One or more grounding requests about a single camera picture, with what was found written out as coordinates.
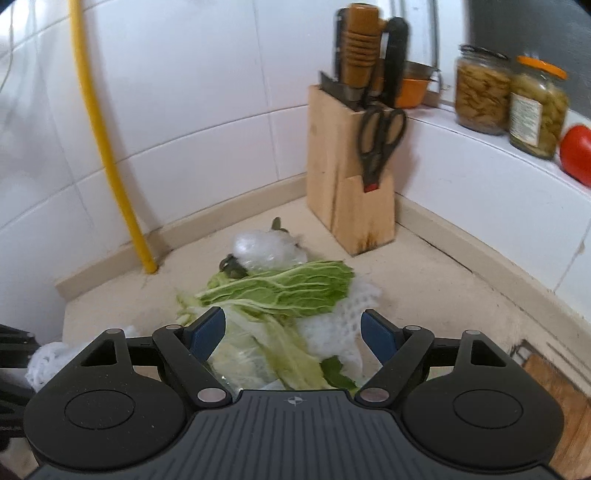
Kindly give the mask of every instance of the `orange jar lid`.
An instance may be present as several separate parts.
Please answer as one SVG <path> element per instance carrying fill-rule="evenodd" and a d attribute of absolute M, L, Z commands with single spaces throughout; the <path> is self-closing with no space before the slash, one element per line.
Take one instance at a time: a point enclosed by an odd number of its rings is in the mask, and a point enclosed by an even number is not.
<path fill-rule="evenodd" d="M 551 63 L 547 63 L 542 60 L 533 59 L 531 57 L 526 57 L 524 55 L 519 55 L 517 57 L 517 61 L 522 65 L 527 67 L 532 67 L 538 70 L 543 70 L 545 72 L 551 73 L 555 77 L 558 77 L 561 80 L 566 80 L 568 75 L 563 69 L 559 69 L 556 65 L 552 65 Z"/>

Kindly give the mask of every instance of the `black jar lid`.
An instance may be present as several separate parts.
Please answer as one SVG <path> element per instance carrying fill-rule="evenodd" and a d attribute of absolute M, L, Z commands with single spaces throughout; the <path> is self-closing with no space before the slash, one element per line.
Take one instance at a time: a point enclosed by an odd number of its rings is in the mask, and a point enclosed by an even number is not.
<path fill-rule="evenodd" d="M 494 57 L 499 60 L 505 60 L 505 61 L 509 60 L 509 57 L 507 55 L 503 55 L 502 53 L 499 53 L 497 51 L 488 50 L 488 48 L 475 47 L 474 45 L 468 45 L 467 43 L 460 45 L 460 51 L 462 53 L 477 53 L 480 55 L 488 55 L 489 57 Z"/>

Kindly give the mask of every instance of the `tomato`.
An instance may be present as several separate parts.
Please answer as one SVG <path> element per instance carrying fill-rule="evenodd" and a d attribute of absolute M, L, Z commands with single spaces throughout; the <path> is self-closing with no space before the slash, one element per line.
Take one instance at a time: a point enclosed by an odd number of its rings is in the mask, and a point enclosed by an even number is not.
<path fill-rule="evenodd" d="M 560 142 L 562 168 L 571 177 L 591 187 L 591 129 L 575 125 Z"/>

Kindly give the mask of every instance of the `wooden knife block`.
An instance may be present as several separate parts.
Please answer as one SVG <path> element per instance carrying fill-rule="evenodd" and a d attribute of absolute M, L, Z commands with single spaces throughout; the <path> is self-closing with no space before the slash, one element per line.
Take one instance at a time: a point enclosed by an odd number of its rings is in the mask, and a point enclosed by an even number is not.
<path fill-rule="evenodd" d="M 394 179 L 384 168 L 379 188 L 363 192 L 354 112 L 318 86 L 309 88 L 307 203 L 350 255 L 394 240 Z M 369 149 L 375 126 L 366 129 Z"/>

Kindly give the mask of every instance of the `jar lid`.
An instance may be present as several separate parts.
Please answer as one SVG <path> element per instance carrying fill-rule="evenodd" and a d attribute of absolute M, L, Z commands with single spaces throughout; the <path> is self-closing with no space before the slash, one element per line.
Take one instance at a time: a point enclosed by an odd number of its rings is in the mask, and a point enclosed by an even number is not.
<path fill-rule="evenodd" d="M 499 60 L 509 60 L 509 57 L 507 55 L 503 55 L 502 53 L 499 53 L 497 51 L 489 50 L 488 48 L 475 47 L 474 45 L 468 45 L 467 43 L 460 45 L 460 51 L 462 53 L 479 53 L 481 55 L 488 55 L 489 57 L 494 57 Z"/>
<path fill-rule="evenodd" d="M 552 75 L 558 77 L 561 80 L 566 80 L 568 78 L 568 75 L 563 69 L 559 69 L 556 65 L 552 65 L 551 63 L 547 63 L 545 61 L 541 61 L 538 59 L 533 59 L 531 57 L 526 57 L 524 55 L 519 55 L 517 57 L 517 61 L 527 67 L 532 67 L 534 69 L 543 70 L 545 72 L 551 73 Z"/>

